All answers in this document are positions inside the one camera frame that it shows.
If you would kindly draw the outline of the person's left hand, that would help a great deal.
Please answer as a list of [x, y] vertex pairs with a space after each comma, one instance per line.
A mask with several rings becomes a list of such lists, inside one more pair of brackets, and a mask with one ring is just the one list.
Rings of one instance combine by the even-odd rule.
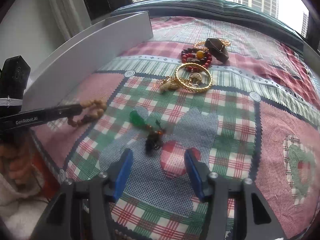
[[28, 183], [32, 169], [29, 132], [1, 138], [1, 175], [19, 187]]

